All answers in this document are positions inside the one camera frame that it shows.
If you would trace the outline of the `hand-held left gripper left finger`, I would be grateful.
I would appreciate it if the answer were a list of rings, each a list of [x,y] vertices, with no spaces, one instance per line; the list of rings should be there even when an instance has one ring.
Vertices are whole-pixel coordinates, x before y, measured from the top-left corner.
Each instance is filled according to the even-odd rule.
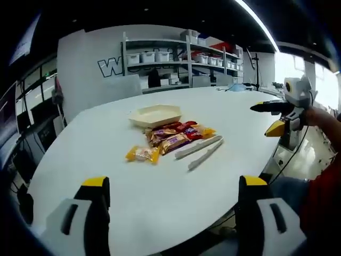
[[[47,217],[45,246],[53,255],[110,255],[110,182],[85,180]]]

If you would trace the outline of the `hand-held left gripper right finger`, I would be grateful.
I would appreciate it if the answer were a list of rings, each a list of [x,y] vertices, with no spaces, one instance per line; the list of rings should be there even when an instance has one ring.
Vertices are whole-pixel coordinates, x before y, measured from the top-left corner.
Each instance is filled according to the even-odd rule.
[[[238,255],[303,255],[300,219],[259,177],[242,175],[238,192]]]

